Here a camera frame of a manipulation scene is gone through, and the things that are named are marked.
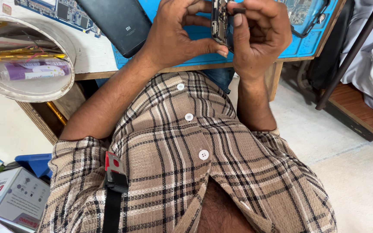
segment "smartphone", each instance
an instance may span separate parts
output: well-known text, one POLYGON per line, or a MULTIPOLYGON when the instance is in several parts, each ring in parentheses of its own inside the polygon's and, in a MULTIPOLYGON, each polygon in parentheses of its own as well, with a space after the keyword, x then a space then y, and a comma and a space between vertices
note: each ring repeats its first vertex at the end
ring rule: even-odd
POLYGON ((137 0, 76 0, 125 58, 135 55, 148 37, 151 21, 137 0))
POLYGON ((212 0, 211 10, 211 37, 219 44, 225 45, 228 50, 234 53, 232 41, 233 20, 227 10, 229 0, 212 0))

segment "person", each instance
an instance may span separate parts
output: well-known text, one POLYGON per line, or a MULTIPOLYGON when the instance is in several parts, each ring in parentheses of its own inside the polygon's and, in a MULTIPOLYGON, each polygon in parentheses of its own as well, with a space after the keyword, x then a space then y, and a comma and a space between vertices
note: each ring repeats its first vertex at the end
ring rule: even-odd
POLYGON ((335 232, 322 183, 279 136, 264 72, 290 44, 286 6, 230 1, 237 112, 200 71, 157 73, 194 56, 228 54, 184 25, 210 26, 204 0, 162 0, 142 49, 68 121, 49 166, 40 233, 102 232, 105 154, 128 192, 115 232, 335 232), (101 139, 110 137, 110 146, 101 139))

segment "circuit board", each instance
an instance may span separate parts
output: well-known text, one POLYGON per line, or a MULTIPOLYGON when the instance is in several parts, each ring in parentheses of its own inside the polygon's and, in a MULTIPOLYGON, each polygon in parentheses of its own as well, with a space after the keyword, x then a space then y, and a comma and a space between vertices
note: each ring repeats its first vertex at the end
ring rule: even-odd
POLYGON ((101 30, 74 0, 14 0, 14 3, 87 34, 92 31, 100 38, 101 30))
POLYGON ((308 15, 312 0, 278 0, 287 6, 287 12, 292 25, 302 25, 308 15))

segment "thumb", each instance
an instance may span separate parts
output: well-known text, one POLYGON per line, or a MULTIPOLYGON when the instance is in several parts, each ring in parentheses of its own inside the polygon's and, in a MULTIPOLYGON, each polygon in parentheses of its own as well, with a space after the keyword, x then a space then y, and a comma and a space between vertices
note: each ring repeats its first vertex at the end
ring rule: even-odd
POLYGON ((225 45, 220 45, 212 38, 191 41, 191 47, 194 48, 194 56, 210 53, 219 53, 223 57, 228 55, 228 48, 225 45))
POLYGON ((244 14, 234 15, 234 31, 232 34, 234 53, 247 52, 250 49, 250 30, 244 14))

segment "blue repair mat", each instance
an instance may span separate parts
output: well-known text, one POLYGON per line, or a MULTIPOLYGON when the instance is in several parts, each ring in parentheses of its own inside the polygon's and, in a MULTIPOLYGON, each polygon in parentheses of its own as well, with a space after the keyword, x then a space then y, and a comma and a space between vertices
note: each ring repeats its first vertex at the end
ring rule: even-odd
MULTIPOLYGON (((139 3, 142 5, 142 8, 144 9, 144 11, 146 12, 149 19, 152 22, 153 18, 156 15, 156 10, 158 9, 159 1, 160 0, 139 0, 139 3)), ((296 31, 302 32, 306 28, 306 26, 312 21, 315 13, 322 6, 324 0, 311 0, 311 4, 309 5, 309 7, 307 7, 306 9, 300 9, 301 7, 305 7, 308 1, 309 0, 282 0, 282 2, 288 6, 289 10, 299 10, 299 12, 291 14, 290 17, 293 23, 292 25, 294 26, 296 31), (298 18, 300 18, 300 14, 305 14, 305 18, 302 20, 295 19, 296 14, 298 14, 298 18)), ((325 30, 326 25, 329 22, 330 16, 333 13, 336 2, 337 0, 330 1, 329 6, 324 11, 325 19, 322 21, 322 23, 315 24, 312 31, 308 34, 307 37, 302 39, 293 35, 292 43, 287 47, 285 51, 281 53, 279 58, 312 56, 316 51, 320 39, 322 38, 323 31, 325 30)), ((210 14, 198 14, 210 18, 210 14)), ((189 37, 192 40, 211 37, 210 28, 207 27, 191 25, 185 26, 184 29, 188 32, 189 37)), ((129 59, 124 58, 113 45, 111 46, 114 51, 116 66, 118 69, 120 69, 124 64, 127 63, 129 59)), ((232 62, 232 57, 233 54, 231 52, 228 54, 227 58, 219 54, 205 54, 196 56, 193 59, 188 60, 178 66, 194 66, 203 64, 232 62)))

